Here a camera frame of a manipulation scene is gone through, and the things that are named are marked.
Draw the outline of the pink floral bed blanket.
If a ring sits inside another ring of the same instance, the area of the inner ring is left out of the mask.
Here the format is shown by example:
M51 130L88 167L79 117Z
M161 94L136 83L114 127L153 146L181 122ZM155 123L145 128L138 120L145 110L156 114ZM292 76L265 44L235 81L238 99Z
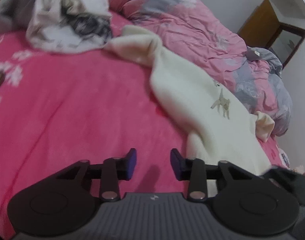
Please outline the pink floral bed blanket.
M184 192L170 150L186 135L159 106L150 69L103 50L50 54L33 49L24 31L0 34L0 236L14 230L9 200L78 160L92 164L137 150L135 174L122 192Z

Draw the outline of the cream fleece sweater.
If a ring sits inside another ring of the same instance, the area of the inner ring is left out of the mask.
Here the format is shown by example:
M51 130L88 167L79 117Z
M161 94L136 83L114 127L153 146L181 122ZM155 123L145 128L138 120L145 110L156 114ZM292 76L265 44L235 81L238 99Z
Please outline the cream fleece sweater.
M127 25L105 49L150 67L150 88L167 114L187 133L186 156L215 165L229 161L256 175L271 165L259 143L273 120L251 114L224 86L203 69L165 48L158 35Z

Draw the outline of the pile of white clothes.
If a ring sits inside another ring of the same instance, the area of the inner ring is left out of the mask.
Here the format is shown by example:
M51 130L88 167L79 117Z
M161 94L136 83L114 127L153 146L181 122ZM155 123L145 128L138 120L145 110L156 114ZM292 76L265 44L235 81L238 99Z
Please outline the pile of white clothes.
M64 54L113 38L108 0L0 0L0 34L24 29L33 48Z

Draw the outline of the brown wooden door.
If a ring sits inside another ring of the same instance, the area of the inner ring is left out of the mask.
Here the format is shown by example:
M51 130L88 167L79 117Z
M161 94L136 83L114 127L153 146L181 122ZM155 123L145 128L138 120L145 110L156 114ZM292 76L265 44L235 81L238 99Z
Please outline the brown wooden door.
M274 53L285 67L305 39L305 29L283 23L269 0L263 0L238 31L250 47L260 47Z

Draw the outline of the pink grey floral duvet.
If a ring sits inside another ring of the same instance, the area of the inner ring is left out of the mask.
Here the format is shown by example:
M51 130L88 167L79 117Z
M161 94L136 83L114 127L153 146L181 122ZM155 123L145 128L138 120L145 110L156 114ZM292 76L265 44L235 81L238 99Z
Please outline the pink grey floral duvet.
M267 49L249 47L200 0L109 0L110 9L157 34L163 45L204 69L229 89L249 113L268 114L273 134L290 125L292 100L280 60Z

